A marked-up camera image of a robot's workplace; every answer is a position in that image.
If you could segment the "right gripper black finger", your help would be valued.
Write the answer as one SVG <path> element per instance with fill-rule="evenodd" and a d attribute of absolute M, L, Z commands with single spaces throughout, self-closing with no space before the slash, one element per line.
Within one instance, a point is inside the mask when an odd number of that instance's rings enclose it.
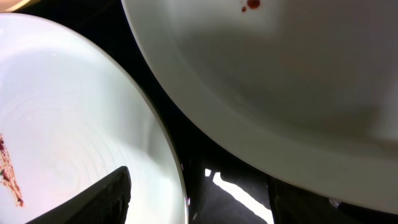
<path fill-rule="evenodd" d="M 27 224 L 125 224 L 130 199 L 129 169 L 121 166 Z"/>

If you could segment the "light blue plate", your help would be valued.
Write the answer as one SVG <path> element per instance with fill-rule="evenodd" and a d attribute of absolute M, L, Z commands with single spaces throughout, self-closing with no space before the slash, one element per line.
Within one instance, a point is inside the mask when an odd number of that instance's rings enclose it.
<path fill-rule="evenodd" d="M 1 137 L 15 180 L 1 186 L 2 223 L 26 223 L 121 166 L 131 175 L 128 223 L 188 221 L 177 155 L 151 102 L 65 26 L 1 14 Z"/>

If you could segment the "pale green plate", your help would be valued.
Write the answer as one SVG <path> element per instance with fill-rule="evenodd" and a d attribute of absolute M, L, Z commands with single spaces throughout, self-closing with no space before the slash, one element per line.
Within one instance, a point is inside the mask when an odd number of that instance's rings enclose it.
<path fill-rule="evenodd" d="M 128 0 L 184 115 L 255 168 L 397 212 L 397 0 Z"/>

